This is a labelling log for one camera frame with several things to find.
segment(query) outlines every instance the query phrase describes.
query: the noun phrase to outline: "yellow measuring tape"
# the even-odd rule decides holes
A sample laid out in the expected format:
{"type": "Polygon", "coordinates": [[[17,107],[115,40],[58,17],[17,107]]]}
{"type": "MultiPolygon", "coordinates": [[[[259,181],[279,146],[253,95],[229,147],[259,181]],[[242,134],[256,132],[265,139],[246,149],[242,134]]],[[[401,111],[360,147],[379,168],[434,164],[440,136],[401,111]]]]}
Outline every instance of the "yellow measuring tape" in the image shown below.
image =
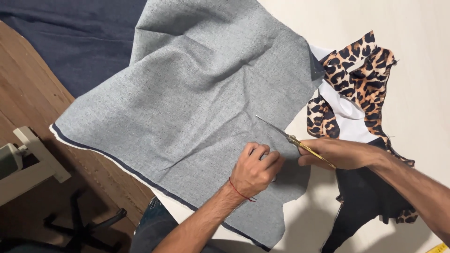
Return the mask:
{"type": "Polygon", "coordinates": [[[426,253],[442,253],[446,249],[448,249],[447,245],[445,243],[441,243],[436,247],[428,250],[426,253]]]}

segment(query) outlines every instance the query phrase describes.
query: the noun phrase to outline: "forearm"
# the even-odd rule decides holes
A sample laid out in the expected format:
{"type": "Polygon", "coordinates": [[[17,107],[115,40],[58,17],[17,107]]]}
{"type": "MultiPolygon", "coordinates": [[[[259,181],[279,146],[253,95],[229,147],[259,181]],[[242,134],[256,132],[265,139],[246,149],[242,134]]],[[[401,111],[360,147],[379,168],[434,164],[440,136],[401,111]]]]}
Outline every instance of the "forearm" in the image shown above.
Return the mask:
{"type": "Polygon", "coordinates": [[[219,225],[244,200],[227,182],[198,211],[170,232],[153,253],[200,252],[219,225]]]}
{"type": "Polygon", "coordinates": [[[418,211],[428,227],[450,244],[450,189],[385,153],[369,168],[418,211]]]}

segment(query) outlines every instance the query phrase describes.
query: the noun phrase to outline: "wooden floor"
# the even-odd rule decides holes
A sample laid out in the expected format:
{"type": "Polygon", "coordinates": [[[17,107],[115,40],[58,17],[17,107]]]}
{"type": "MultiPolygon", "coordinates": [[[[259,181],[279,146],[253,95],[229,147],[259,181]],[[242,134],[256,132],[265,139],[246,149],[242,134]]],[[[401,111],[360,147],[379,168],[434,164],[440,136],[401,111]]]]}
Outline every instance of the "wooden floor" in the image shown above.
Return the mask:
{"type": "Polygon", "coordinates": [[[128,211],[127,218],[96,234],[111,244],[121,241],[125,245],[122,251],[127,252],[133,231],[153,193],[103,156],[55,139],[49,125],[73,100],[33,47],[0,21],[0,146],[20,144],[13,130],[29,126],[72,174],[62,184],[50,178],[1,206],[0,236],[66,243],[68,238],[44,229],[42,219],[56,212],[59,217],[55,223],[70,227],[69,196],[83,187],[87,191],[79,203],[84,222],[102,221],[119,208],[128,211]]]}

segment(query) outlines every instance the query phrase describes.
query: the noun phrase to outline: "leopard print fabric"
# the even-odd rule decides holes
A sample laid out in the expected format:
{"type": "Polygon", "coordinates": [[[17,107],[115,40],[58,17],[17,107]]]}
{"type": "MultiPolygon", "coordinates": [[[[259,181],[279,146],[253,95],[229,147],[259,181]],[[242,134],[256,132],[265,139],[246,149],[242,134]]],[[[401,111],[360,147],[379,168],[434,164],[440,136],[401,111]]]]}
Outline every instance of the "leopard print fabric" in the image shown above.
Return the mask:
{"type": "MultiPolygon", "coordinates": [[[[387,152],[414,168],[415,161],[395,152],[389,137],[381,127],[381,109],[386,97],[386,84],[391,67],[396,65],[394,54],[388,49],[378,47],[371,31],[341,51],[331,52],[321,59],[320,63],[326,70],[325,81],[365,112],[364,122],[369,132],[384,140],[387,152]],[[364,64],[360,68],[352,72],[347,71],[361,60],[364,60],[364,64]]],[[[308,103],[307,131],[316,138],[324,136],[339,138],[340,129],[333,110],[320,95],[308,103]]],[[[415,210],[404,210],[396,222],[413,223],[417,217],[415,210]]]]}

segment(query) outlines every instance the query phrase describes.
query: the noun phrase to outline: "scissor blade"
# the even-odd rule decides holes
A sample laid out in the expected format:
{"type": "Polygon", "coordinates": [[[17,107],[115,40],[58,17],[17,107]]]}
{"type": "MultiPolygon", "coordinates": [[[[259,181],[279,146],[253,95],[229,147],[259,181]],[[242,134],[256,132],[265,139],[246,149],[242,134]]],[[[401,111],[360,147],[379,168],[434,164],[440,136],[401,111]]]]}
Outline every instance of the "scissor blade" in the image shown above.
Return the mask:
{"type": "Polygon", "coordinates": [[[287,133],[285,133],[283,130],[279,129],[278,127],[270,124],[269,122],[263,120],[262,118],[260,118],[258,115],[255,115],[256,117],[258,117],[258,119],[264,121],[267,125],[273,127],[276,131],[278,131],[280,134],[282,134],[284,137],[289,138],[289,135],[287,133]]]}

